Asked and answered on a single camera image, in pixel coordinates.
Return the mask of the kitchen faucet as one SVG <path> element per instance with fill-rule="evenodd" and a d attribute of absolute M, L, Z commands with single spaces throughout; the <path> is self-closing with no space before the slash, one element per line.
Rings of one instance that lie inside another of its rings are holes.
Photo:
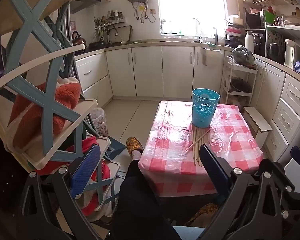
<path fill-rule="evenodd" d="M 197 21 L 197 23 L 198 23 L 198 31 L 199 31 L 198 39 L 194 40 L 193 43 L 203 43 L 201 23 L 200 23 L 200 21 L 197 18 L 193 18 L 193 19 Z"/>

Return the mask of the blue dustpan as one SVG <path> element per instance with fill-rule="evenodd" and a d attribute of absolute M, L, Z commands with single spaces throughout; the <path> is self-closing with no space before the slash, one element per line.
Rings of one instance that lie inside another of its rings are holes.
<path fill-rule="evenodd" d="M 112 137 L 108 137 L 110 139 L 110 146 L 106 151 L 106 155 L 110 160 L 116 158 L 122 151 L 126 149 L 126 145 L 122 144 L 121 142 L 115 140 Z"/>

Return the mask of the red white checkered tablecloth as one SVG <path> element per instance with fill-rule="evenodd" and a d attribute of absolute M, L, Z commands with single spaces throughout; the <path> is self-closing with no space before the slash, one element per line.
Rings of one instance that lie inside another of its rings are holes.
<path fill-rule="evenodd" d="M 161 101 L 139 161 L 142 174 L 161 197 L 215 193 L 205 168 L 194 160 L 192 103 Z M 235 105 L 216 108 L 204 143 L 231 167 L 255 172 L 263 159 L 248 124 Z"/>

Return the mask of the yellow patterned slipper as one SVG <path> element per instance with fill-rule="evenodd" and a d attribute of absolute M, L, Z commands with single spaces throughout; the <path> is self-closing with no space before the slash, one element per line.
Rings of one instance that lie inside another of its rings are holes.
<path fill-rule="evenodd" d="M 140 160 L 143 153 L 143 146 L 136 137 L 129 137 L 126 140 L 126 147 L 132 160 Z"/>

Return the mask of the floral lined trash bin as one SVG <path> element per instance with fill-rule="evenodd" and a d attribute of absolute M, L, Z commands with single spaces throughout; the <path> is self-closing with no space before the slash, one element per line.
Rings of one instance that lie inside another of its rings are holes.
<path fill-rule="evenodd" d="M 109 135 L 107 128 L 107 116 L 104 109 L 96 107 L 91 112 L 91 117 L 95 128 L 100 136 L 107 137 Z"/>

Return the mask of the person leg in black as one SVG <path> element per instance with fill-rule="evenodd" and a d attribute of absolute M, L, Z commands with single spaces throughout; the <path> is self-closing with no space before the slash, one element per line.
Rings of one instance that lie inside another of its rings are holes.
<path fill-rule="evenodd" d="M 111 233 L 113 239 L 180 239 L 162 214 L 157 196 L 138 167 L 131 161 L 120 186 Z"/>

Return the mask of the teal perforated plastic basket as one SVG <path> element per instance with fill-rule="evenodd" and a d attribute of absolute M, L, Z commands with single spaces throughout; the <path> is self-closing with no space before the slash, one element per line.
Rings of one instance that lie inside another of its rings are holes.
<path fill-rule="evenodd" d="M 210 126 L 218 102 L 219 93 L 207 88 L 196 88 L 192 91 L 192 123 L 199 128 Z"/>

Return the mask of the white blue shelf rack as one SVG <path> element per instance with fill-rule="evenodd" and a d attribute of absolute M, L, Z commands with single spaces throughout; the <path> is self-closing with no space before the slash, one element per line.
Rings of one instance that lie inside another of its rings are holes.
<path fill-rule="evenodd" d="M 72 0 L 0 0 L 0 37 L 10 34 L 6 48 L 7 61 L 0 74 L 0 92 L 7 89 L 42 107 L 42 135 L 25 152 L 13 152 L 5 139 L 10 113 L 0 118 L 0 138 L 5 150 L 25 171 L 39 171 L 49 163 L 73 162 L 84 157 L 80 135 L 85 119 L 97 106 L 96 99 L 80 98 L 71 110 L 55 100 L 56 83 L 69 78 L 74 54 L 83 48 L 74 46 L 60 29 L 59 21 L 51 21 L 56 10 L 64 14 Z M 93 174 L 98 174 L 102 158 L 110 145 L 105 137 L 97 137 L 101 159 Z"/>

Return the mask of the white narrow storage cart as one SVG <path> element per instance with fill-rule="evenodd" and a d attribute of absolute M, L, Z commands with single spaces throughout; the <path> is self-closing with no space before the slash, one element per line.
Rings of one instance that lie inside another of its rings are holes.
<path fill-rule="evenodd" d="M 250 106 L 257 78 L 257 67 L 248 68 L 236 64 L 231 56 L 224 58 L 224 67 L 220 88 L 220 103 L 236 105 L 242 112 Z"/>

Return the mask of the white hanging door bin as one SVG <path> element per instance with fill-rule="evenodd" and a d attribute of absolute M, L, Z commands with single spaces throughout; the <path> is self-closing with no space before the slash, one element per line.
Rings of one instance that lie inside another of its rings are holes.
<path fill-rule="evenodd" d="M 201 48 L 202 64 L 204 66 L 221 66 L 224 60 L 224 51 L 219 49 Z"/>

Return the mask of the green plastic bag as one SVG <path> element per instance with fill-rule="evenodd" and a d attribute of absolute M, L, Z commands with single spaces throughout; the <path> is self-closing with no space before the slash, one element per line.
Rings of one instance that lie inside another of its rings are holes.
<path fill-rule="evenodd" d="M 252 52 L 243 45 L 239 45 L 237 48 L 233 49 L 231 56 L 237 64 L 246 67 L 254 65 L 255 62 Z"/>

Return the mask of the white thermos jug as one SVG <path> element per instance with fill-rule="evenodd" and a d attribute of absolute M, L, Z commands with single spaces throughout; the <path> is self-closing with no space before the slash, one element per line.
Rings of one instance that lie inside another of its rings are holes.
<path fill-rule="evenodd" d="M 254 35 L 251 31 L 246 32 L 244 46 L 245 48 L 247 48 L 247 50 L 254 53 L 255 50 Z"/>

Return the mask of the black wok pan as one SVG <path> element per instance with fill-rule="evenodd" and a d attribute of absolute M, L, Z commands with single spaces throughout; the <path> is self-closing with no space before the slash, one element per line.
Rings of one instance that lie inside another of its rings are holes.
<path fill-rule="evenodd" d="M 99 40 L 97 42 L 93 42 L 89 44 L 89 49 L 91 50 L 99 50 L 105 48 L 107 45 L 105 40 Z"/>

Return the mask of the metal kettle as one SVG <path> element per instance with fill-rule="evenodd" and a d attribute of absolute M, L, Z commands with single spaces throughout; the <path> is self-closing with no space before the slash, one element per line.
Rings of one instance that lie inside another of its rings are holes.
<path fill-rule="evenodd" d="M 79 44 L 83 44 L 85 47 L 87 46 L 86 40 L 79 35 L 77 31 L 72 33 L 72 44 L 77 46 Z"/>

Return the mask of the wall utensil rack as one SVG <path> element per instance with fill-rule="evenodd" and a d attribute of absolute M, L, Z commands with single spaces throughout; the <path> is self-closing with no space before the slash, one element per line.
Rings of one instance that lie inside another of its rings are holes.
<path fill-rule="evenodd" d="M 101 18 L 94 18 L 95 30 L 125 22 L 126 18 L 123 12 L 117 10 L 108 11 L 107 15 L 103 15 Z"/>

